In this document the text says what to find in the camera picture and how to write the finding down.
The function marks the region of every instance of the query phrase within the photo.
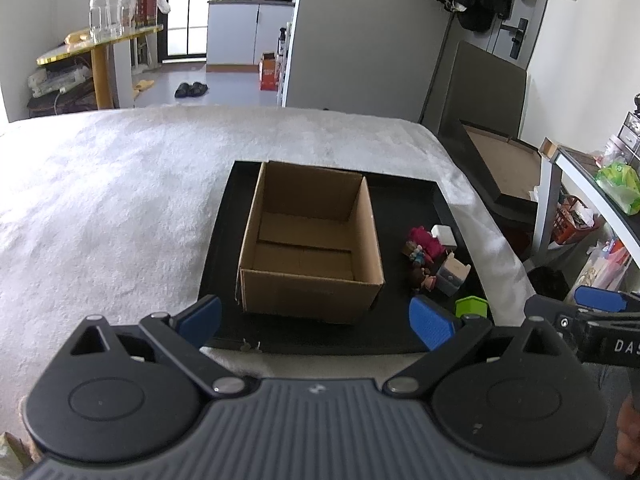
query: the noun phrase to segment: basket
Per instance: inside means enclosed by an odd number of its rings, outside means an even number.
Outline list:
[[[576,227],[571,222],[571,210],[577,203],[586,207],[585,203],[577,196],[566,195],[561,205],[556,210],[554,228],[551,237],[558,245],[575,244],[582,240],[587,234],[600,228],[602,222],[597,216],[593,217],[593,227]]]

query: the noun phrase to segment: black slippers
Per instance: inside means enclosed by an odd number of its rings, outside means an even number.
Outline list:
[[[182,99],[184,97],[201,97],[207,93],[209,87],[203,83],[195,82],[193,85],[189,83],[180,83],[178,89],[175,91],[175,97]]]
[[[182,99],[183,97],[187,97],[189,95],[189,90],[191,89],[191,85],[189,83],[180,83],[178,89],[175,91],[175,97],[178,99]]]
[[[207,93],[209,87],[203,83],[198,83],[197,81],[191,85],[189,89],[189,97],[200,97]]]

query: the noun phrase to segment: human hand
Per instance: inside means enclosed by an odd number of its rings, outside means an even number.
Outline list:
[[[640,413],[629,395],[618,413],[618,442],[613,465],[627,475],[633,474],[640,463]]]

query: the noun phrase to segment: black tray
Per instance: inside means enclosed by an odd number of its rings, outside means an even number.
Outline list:
[[[527,151],[537,153],[538,149],[522,140],[511,139],[506,134],[464,121],[453,121],[446,128],[442,128],[438,134],[438,140],[447,150],[455,165],[468,178],[489,212],[503,222],[507,221],[515,228],[532,232],[536,225],[538,203],[505,194],[500,190],[498,183],[491,174],[491,170],[487,167],[482,155],[480,155],[473,140],[469,137],[465,126],[472,126],[478,130],[494,134],[494,136],[509,139],[509,142],[519,144]]]
[[[202,273],[200,295],[215,294],[223,304],[222,324],[207,342],[214,348],[238,350],[242,340],[260,342],[265,352],[280,354],[357,355],[425,352],[409,326],[412,294],[407,283],[408,260],[400,251],[411,227],[436,224],[453,230],[456,258],[472,264],[465,284],[452,298],[435,290],[430,297],[450,311],[466,296],[484,298],[484,291],[462,235],[438,185],[377,173],[367,177],[376,220],[385,285],[371,309],[354,326],[332,325],[292,317],[246,314],[236,303],[238,258],[246,220],[260,170],[259,162],[236,161],[226,183]]]

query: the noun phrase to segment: white fluffy blanket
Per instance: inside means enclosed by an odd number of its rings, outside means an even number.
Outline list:
[[[431,133],[401,120],[282,108],[163,107],[11,124],[0,133],[0,431],[83,316],[134,323],[196,300],[236,159],[286,160],[436,180],[499,324],[533,294],[467,179]],[[289,376],[375,376],[415,356],[211,354]]]

